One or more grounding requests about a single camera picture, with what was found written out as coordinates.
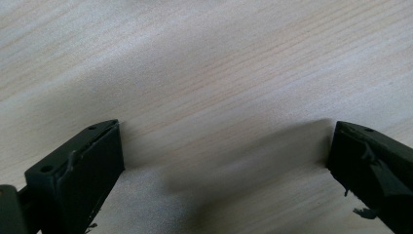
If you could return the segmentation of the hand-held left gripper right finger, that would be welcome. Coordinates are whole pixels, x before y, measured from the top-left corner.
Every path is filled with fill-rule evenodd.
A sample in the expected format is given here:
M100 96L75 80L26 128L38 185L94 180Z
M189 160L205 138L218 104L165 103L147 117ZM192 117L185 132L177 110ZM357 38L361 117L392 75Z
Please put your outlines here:
M413 148L339 121L326 167L365 205L354 210L357 215L380 218L394 234L413 234Z

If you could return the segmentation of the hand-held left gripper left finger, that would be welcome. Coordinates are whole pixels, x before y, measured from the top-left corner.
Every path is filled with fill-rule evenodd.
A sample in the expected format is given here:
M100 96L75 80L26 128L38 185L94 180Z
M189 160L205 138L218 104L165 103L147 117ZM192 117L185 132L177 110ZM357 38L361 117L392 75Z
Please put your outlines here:
M43 234L84 234L124 169L117 120L87 127L29 168Z

